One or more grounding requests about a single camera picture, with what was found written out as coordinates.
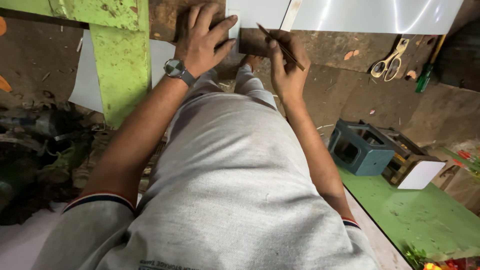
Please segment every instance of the screwdriver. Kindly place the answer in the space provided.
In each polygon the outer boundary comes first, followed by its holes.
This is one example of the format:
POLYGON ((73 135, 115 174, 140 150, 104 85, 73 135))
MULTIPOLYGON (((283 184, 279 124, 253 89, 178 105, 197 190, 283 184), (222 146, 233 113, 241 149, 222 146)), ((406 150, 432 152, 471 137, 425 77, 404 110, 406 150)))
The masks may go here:
POLYGON ((440 37, 440 39, 438 40, 437 48, 435 49, 435 52, 433 53, 432 58, 430 58, 430 62, 426 64, 425 68, 423 68, 423 71, 419 77, 419 80, 417 81, 417 89, 415 89, 415 93, 420 94, 425 91, 428 81, 430 81, 430 74, 432 73, 432 70, 433 70, 433 63, 435 63, 435 59, 437 59, 438 52, 440 52, 440 48, 442 47, 442 44, 445 41, 445 37, 446 37, 446 34, 440 37))

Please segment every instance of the watch face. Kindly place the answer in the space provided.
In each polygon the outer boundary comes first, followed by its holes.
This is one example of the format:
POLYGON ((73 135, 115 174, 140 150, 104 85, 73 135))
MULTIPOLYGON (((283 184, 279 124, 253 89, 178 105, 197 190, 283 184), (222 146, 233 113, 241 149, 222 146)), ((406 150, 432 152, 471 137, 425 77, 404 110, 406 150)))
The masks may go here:
POLYGON ((183 62, 177 59, 171 59, 165 64, 165 72, 168 76, 181 75, 184 69, 183 62))

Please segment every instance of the plastic stool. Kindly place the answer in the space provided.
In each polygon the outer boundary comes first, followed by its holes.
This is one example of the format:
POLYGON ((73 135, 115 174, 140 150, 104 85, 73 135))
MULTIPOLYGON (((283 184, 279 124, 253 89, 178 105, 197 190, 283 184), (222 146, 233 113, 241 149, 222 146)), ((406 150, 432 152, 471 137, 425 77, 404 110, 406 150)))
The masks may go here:
POLYGON ((380 175, 395 151, 385 142, 385 135, 370 124, 336 122, 328 151, 335 163, 357 176, 380 175))

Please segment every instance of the wristwatch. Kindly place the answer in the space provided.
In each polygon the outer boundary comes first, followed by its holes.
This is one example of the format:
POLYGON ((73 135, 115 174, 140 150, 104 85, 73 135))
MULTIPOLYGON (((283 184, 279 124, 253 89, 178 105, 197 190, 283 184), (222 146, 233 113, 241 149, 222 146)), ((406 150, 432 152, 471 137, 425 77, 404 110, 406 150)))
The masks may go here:
POLYGON ((163 67, 165 74, 171 78, 182 79, 189 87, 195 82, 195 78, 188 72, 185 64, 180 59, 170 59, 163 67))

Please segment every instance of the pants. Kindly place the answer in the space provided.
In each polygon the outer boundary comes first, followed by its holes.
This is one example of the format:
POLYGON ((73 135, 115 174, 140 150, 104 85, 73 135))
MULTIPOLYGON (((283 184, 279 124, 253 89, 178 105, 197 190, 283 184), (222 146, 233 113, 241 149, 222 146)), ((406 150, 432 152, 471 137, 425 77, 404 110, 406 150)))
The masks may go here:
MULTIPOLYGON (((234 93, 258 98, 262 100, 266 106, 277 110, 272 93, 264 89, 259 78, 253 76, 252 69, 249 65, 245 64, 239 68, 235 80, 237 84, 235 85, 234 93)), ((205 72, 193 85, 193 90, 187 94, 183 104, 208 93, 223 93, 223 90, 218 87, 217 83, 218 75, 214 69, 205 72)))

